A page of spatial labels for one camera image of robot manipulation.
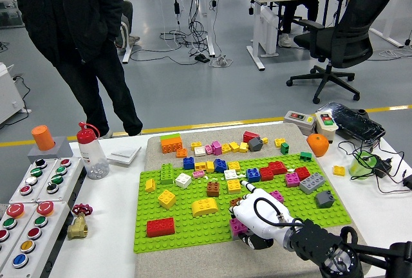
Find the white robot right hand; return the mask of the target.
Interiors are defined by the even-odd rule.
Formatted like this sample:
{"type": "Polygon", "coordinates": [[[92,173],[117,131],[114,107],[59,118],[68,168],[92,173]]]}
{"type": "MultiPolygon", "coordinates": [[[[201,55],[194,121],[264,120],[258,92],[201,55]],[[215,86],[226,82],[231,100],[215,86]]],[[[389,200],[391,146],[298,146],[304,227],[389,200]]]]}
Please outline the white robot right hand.
{"type": "Polygon", "coordinates": [[[249,229],[249,233],[240,234],[239,238],[254,250],[269,248],[274,242],[291,250],[288,238],[294,219],[289,210],[263,189],[244,180],[240,183],[249,193],[229,208],[232,216],[249,229]]]}

